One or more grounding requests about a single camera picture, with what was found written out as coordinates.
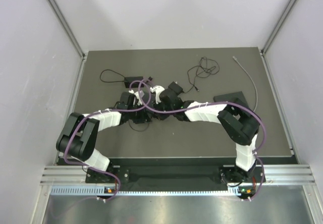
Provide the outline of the small black wall adapter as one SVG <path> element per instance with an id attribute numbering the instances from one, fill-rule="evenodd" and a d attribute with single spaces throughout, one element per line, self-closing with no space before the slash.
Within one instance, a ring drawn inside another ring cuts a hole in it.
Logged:
<path id="1" fill-rule="evenodd" d="M 183 88 L 177 83 L 177 82 L 172 82 L 168 88 L 172 90 L 176 95 L 180 95 L 181 93 L 184 92 Z"/>

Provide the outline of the black power brick adapter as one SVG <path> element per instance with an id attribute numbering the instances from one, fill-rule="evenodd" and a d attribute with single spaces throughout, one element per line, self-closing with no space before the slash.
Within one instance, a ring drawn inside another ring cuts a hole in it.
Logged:
<path id="1" fill-rule="evenodd" d="M 139 86 L 139 82 L 142 80 L 143 76 L 125 77 L 123 82 L 125 88 L 137 88 Z"/>

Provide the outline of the dark grey network switch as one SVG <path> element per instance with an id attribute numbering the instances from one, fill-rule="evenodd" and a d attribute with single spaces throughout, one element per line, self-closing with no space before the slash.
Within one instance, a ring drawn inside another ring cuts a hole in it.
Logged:
<path id="1" fill-rule="evenodd" d="M 233 103 L 238 103 L 244 107 L 249 107 L 247 100 L 242 91 L 216 95 L 213 97 L 213 100 L 214 102 L 229 101 Z"/>

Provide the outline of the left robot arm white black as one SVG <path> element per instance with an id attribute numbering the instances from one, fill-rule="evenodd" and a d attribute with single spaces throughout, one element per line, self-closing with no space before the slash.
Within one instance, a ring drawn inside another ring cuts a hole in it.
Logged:
<path id="1" fill-rule="evenodd" d="M 143 103 L 151 106 L 154 100 L 155 96 L 151 93 L 130 90 L 123 92 L 120 100 L 107 109 L 91 114 L 71 113 L 56 142 L 57 151 L 63 153 L 64 157 L 74 159 L 67 163 L 94 168 L 102 181 L 111 181 L 115 174 L 111 161 L 95 148 L 98 132 L 129 120 L 146 122 L 147 108 Z"/>

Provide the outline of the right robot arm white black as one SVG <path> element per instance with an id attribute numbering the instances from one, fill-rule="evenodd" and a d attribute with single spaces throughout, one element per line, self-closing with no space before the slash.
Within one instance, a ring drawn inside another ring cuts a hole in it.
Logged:
<path id="1" fill-rule="evenodd" d="M 263 128 L 257 116 L 240 99 L 214 103 L 183 101 L 179 94 L 161 86 L 150 88 L 154 102 L 149 107 L 158 119 L 172 115 L 184 122 L 209 122 L 222 125 L 230 139 L 236 144 L 235 168 L 224 179 L 230 182 L 246 182 L 254 175 L 256 165 L 256 140 L 259 128 Z"/>

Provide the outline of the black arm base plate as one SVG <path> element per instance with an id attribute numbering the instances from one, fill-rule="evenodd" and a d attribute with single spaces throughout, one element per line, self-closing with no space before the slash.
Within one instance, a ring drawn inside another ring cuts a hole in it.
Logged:
<path id="1" fill-rule="evenodd" d="M 227 184 L 259 184 L 261 168 L 245 175 L 233 166 L 118 166 L 109 167 L 109 173 L 121 181 L 121 191 L 173 192 L 221 191 Z"/>

